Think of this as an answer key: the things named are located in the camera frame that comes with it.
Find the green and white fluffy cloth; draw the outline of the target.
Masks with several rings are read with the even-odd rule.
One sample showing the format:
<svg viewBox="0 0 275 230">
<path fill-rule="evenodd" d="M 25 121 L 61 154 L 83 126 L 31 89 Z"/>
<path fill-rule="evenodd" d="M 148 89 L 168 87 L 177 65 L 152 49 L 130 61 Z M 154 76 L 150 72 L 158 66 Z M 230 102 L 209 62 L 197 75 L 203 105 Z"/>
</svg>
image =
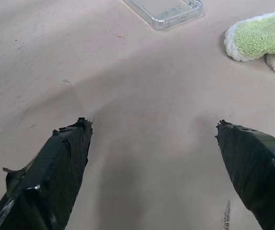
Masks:
<svg viewBox="0 0 275 230">
<path fill-rule="evenodd" d="M 225 33 L 226 53 L 235 61 L 251 61 L 265 56 L 275 72 L 275 12 L 239 21 Z"/>
</svg>

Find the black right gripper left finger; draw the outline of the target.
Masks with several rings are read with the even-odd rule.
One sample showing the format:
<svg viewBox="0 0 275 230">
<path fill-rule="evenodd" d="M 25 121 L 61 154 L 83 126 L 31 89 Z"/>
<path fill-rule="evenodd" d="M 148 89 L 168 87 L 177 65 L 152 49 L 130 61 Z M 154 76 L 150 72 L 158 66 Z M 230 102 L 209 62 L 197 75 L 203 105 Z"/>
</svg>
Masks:
<svg viewBox="0 0 275 230">
<path fill-rule="evenodd" d="M 65 230 L 88 163 L 92 122 L 83 117 L 53 130 L 22 169 L 3 168 L 0 230 Z"/>
</svg>

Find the clear transparent phone case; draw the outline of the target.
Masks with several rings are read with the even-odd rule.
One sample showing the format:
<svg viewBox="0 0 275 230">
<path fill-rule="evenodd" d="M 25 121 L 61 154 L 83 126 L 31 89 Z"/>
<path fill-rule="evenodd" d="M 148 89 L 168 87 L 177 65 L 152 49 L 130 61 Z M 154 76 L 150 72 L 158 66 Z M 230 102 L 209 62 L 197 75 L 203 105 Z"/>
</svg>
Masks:
<svg viewBox="0 0 275 230">
<path fill-rule="evenodd" d="M 155 30 L 198 18 L 203 13 L 200 0 L 123 0 Z"/>
</svg>

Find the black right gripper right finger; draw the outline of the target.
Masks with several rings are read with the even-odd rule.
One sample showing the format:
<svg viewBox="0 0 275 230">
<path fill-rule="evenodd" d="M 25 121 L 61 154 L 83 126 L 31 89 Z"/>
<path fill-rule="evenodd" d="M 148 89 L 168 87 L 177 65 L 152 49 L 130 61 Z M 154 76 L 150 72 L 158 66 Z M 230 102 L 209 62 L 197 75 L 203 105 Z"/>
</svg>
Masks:
<svg viewBox="0 0 275 230">
<path fill-rule="evenodd" d="M 263 230 L 275 230 L 275 137 L 225 120 L 217 131 L 235 191 Z"/>
</svg>

